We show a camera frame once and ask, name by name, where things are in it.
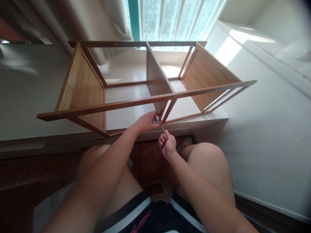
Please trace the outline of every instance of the left hand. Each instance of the left hand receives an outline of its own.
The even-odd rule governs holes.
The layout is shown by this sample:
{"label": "left hand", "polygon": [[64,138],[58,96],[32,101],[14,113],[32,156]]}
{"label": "left hand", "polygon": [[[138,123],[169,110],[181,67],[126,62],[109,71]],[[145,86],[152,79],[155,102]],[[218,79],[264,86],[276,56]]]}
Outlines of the left hand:
{"label": "left hand", "polygon": [[156,116],[158,116],[157,110],[146,113],[142,115],[135,123],[132,125],[139,133],[146,132],[148,130],[159,127],[159,124],[152,124],[152,119],[156,121]]}

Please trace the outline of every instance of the bamboo shelf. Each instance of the bamboo shelf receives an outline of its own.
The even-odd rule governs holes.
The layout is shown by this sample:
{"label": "bamboo shelf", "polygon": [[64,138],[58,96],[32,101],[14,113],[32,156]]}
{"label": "bamboo shelf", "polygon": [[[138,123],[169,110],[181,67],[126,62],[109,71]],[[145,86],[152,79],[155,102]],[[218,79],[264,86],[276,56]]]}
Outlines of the bamboo shelf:
{"label": "bamboo shelf", "polygon": [[[106,111],[154,103],[160,124],[166,124],[212,112],[257,82],[243,82],[231,73],[204,49],[206,41],[69,41],[69,44],[75,49],[55,111],[38,114],[37,118],[45,121],[66,118],[103,138],[123,133],[107,132]],[[151,49],[160,46],[190,46],[178,77],[168,79],[163,72]],[[98,47],[146,47],[146,80],[108,85],[89,50]],[[187,91],[174,92],[169,80],[180,80]],[[150,97],[106,103],[107,88],[138,84],[147,84]],[[177,99],[189,96],[200,113],[167,120]]]}

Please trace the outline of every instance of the right hand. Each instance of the right hand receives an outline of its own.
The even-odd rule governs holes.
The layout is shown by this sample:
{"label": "right hand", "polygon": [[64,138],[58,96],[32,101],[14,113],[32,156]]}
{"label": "right hand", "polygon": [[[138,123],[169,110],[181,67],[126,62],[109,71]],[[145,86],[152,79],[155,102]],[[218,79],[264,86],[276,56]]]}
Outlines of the right hand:
{"label": "right hand", "polygon": [[161,134],[158,140],[158,146],[162,148],[164,158],[168,159],[176,152],[176,140],[167,130]]}

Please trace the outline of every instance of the wooden crossbar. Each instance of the wooden crossbar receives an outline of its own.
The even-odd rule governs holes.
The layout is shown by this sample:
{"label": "wooden crossbar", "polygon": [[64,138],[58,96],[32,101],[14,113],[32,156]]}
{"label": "wooden crossbar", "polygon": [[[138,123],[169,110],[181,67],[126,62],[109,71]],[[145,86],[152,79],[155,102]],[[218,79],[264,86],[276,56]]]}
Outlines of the wooden crossbar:
{"label": "wooden crossbar", "polygon": [[207,87],[207,88],[201,88],[201,89],[195,89],[190,91],[183,91],[178,93],[170,93],[170,94],[163,94],[163,95],[156,95],[151,96],[143,99],[138,100],[126,100],[126,101],[119,101],[119,102],[113,102],[113,103],[107,103],[107,104],[100,104],[100,105],[93,105],[88,107],[80,107],[80,108],[73,108],[73,109],[67,109],[62,111],[55,111],[50,113],[43,113],[38,114],[37,118],[45,120],[45,121],[53,121],[53,120],[59,120],[69,117],[77,117],[92,113],[98,113],[98,112],[105,112],[120,108],[126,108],[126,107],[134,107],[138,105],[145,105],[145,104],[151,104],[166,100],[172,100],[173,98],[184,98],[189,97],[193,95],[200,95],[200,94],[206,94],[211,92],[217,92],[217,91],[225,91],[228,89],[235,89],[238,87],[246,87],[251,86],[255,84],[257,80],[252,81],[246,81],[246,82],[239,82],[239,83],[233,83],[233,84],[226,84],[221,86],[215,86],[215,87]]}

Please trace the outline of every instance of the leg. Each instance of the leg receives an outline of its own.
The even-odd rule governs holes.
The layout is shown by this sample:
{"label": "leg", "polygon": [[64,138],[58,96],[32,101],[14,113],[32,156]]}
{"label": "leg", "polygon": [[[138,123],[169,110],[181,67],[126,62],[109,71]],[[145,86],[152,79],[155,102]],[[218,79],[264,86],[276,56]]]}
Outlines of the leg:
{"label": "leg", "polygon": [[[80,162],[77,172],[77,182],[84,176],[84,174],[91,168],[95,161],[110,147],[110,145],[98,145],[88,149]],[[123,175],[119,181],[119,184],[111,196],[111,199],[106,206],[103,206],[103,211],[99,220],[104,219],[122,206],[128,203],[133,197],[143,191],[143,188],[139,185],[134,178],[132,172],[126,166],[123,171]]]}
{"label": "leg", "polygon": [[[214,185],[235,205],[229,164],[218,146],[205,142],[189,145],[181,150],[181,156],[200,176]],[[178,185],[176,192],[188,201],[181,185]]]}

